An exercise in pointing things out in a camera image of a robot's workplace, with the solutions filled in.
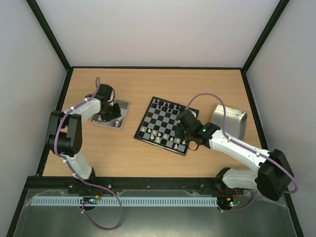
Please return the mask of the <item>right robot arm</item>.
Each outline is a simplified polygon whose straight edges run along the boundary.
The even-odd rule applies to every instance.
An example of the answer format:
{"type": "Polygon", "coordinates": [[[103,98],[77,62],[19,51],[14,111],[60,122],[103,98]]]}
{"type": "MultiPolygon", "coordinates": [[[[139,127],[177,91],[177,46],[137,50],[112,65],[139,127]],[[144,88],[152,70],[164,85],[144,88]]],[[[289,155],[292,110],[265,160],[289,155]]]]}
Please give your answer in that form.
{"type": "Polygon", "coordinates": [[[246,165],[248,170],[222,169],[215,181],[216,190],[227,193],[230,189],[258,190],[264,197],[277,201],[293,182],[294,174],[285,154],[249,145],[226,134],[213,123],[202,124],[191,111],[183,110],[176,117],[176,137],[195,142],[198,146],[220,151],[246,165]]]}

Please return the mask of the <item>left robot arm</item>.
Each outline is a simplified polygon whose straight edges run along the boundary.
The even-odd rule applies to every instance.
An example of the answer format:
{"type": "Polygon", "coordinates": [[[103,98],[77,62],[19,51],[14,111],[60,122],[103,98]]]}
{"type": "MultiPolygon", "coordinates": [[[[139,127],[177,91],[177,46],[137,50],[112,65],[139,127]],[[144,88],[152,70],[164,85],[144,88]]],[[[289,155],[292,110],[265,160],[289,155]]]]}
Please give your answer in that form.
{"type": "Polygon", "coordinates": [[[82,124],[90,117],[100,123],[110,123],[121,117],[121,109],[114,102],[115,90],[107,84],[96,85],[96,91],[88,94],[76,106],[50,114],[45,145],[63,160],[72,176],[87,185],[95,171],[81,151],[82,124]]]}

